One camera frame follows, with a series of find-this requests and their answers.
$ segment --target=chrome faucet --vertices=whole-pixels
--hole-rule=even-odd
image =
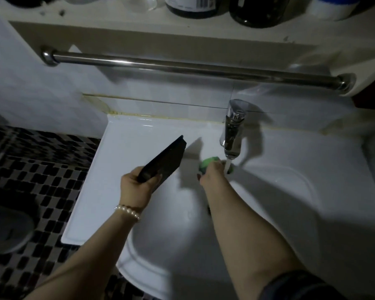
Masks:
[[[233,160],[240,155],[243,122],[248,103],[243,100],[230,100],[225,117],[225,129],[220,137],[227,159]]]

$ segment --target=sink basin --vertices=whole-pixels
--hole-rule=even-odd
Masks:
[[[159,299],[236,299],[196,178],[199,160],[223,156],[223,128],[110,116],[62,242],[83,244],[117,205],[121,175],[183,134],[181,166],[153,194],[117,268]],[[347,296],[375,295],[375,183],[360,139],[246,129],[233,164],[228,179],[234,189],[285,236],[310,271]]]

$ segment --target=black and white mosaic tiles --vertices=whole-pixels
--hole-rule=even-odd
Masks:
[[[0,299],[24,298],[78,249],[60,239],[87,171],[86,167],[5,158],[0,166],[0,204],[29,214],[36,229],[19,251],[0,255]],[[117,270],[108,282],[105,298],[152,299]]]
[[[0,126],[0,140],[6,135],[13,136],[5,148],[9,156],[80,167],[90,166],[100,144],[97,138]]]

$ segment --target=stainless steel rod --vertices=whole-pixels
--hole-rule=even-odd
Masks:
[[[59,63],[74,63],[110,67],[129,67],[180,74],[207,75],[233,80],[317,86],[330,90],[337,90],[340,94],[349,92],[355,84],[354,74],[342,74],[336,77],[309,75],[285,71],[258,70],[254,68],[81,54],[68,51],[57,51],[51,47],[44,46],[41,49],[41,56],[45,63],[51,66],[56,66]]]

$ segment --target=forearm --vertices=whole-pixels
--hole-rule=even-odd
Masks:
[[[135,221],[130,215],[115,211],[26,299],[100,299]]]
[[[276,276],[302,267],[282,235],[254,212],[226,179],[204,189],[221,251],[241,300],[256,299]]]

